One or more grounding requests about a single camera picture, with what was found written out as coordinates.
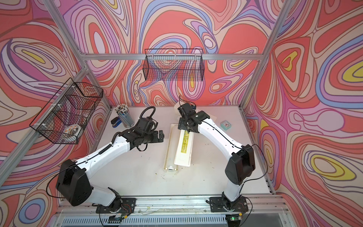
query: black wire basket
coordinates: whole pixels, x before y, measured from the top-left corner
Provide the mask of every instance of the black wire basket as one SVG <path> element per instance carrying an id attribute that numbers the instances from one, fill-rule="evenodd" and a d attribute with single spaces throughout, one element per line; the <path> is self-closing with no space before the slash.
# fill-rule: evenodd
<path id="1" fill-rule="evenodd" d="M 46 117 L 32 125 L 38 114 L 29 126 L 52 143 L 78 144 L 102 97 L 102 88 L 72 81 L 59 101 L 52 104 Z"/>
<path id="2" fill-rule="evenodd" d="M 203 81 L 203 50 L 145 49 L 145 80 Z"/>

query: table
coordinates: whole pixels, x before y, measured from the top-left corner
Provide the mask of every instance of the table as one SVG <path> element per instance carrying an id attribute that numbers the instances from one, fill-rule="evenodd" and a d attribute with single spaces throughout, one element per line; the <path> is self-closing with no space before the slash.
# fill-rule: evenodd
<path id="1" fill-rule="evenodd" d="M 137 121 L 145 107 L 130 107 L 130 114 Z M 226 133 L 243 145 L 252 144 L 237 106 L 205 106 L 198 109 L 217 117 L 215 123 L 227 120 L 232 127 Z M 113 135 L 125 128 L 122 124 L 113 128 L 110 121 L 117 116 L 112 110 L 98 148 L 109 143 Z M 156 107 L 153 116 L 159 124 L 157 130 L 163 130 L 163 143 L 151 143 L 146 151 L 136 148 L 124 153 L 100 169 L 91 179 L 92 184 L 111 187 L 122 196 L 153 195 L 220 195 L 224 191 L 228 178 L 224 173 L 226 158 L 220 150 L 206 137 L 195 134 L 191 166 L 180 166 L 177 173 L 163 169 L 167 151 L 170 124 L 178 123 L 179 116 L 173 107 Z M 263 172 L 255 154 L 256 169 L 252 178 L 262 176 Z M 242 189 L 242 194 L 269 194 L 265 178 L 249 181 Z"/>

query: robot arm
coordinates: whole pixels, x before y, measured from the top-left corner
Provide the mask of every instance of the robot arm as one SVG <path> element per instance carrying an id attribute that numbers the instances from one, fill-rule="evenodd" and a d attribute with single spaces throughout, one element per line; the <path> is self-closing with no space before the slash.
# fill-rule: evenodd
<path id="1" fill-rule="evenodd" d="M 229 137 L 210 119 L 204 111 L 195 112 L 195 106 L 188 103 L 178 108 L 181 118 L 178 129 L 201 133 L 223 153 L 228 160 L 225 173 L 229 179 L 222 193 L 223 206 L 232 210 L 238 203 L 243 182 L 255 170 L 254 152 L 250 145 L 243 146 Z"/>
<path id="2" fill-rule="evenodd" d="M 148 109 L 154 109 L 152 114 L 142 117 Z M 117 132 L 107 145 L 74 162 L 68 159 L 62 163 L 56 188 L 71 205 L 92 202 L 111 206 L 112 211 L 120 208 L 122 201 L 116 191 L 92 186 L 89 180 L 103 166 L 134 147 L 139 150 L 138 146 L 143 143 L 147 146 L 148 143 L 164 141 L 163 131 L 155 131 L 158 123 L 152 118 L 154 112 L 154 106 L 146 108 L 134 127 Z"/>

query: pink wall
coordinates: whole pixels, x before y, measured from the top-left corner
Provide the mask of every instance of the pink wall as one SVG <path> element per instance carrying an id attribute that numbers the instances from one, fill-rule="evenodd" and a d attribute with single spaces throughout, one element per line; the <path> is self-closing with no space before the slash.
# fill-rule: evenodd
<path id="1" fill-rule="evenodd" d="M 298 0 L 244 106 L 298 226 L 363 226 L 363 2 Z"/>
<path id="2" fill-rule="evenodd" d="M 0 165 L 40 109 L 80 69 L 41 1 L 5 2 L 0 3 Z M 55 145 L 43 137 L 35 142 L 0 187 L 0 226 L 48 223 L 58 199 L 46 195 L 47 182 L 64 160 L 88 154 L 105 117 L 101 103 L 77 145 Z"/>
<path id="3" fill-rule="evenodd" d="M 144 53 L 202 48 L 204 53 L 261 53 L 282 3 L 272 1 L 60 2 L 84 53 Z M 206 61 L 203 82 L 144 81 L 143 61 L 89 61 L 113 105 L 238 105 L 256 61 Z"/>

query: yellow label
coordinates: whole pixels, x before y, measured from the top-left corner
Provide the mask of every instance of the yellow label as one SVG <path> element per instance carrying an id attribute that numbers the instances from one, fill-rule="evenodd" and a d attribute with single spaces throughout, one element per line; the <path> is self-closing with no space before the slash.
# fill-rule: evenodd
<path id="1" fill-rule="evenodd" d="M 184 131 L 183 145 L 181 147 L 181 152 L 184 154 L 187 153 L 188 140 L 189 140 L 189 132 Z"/>

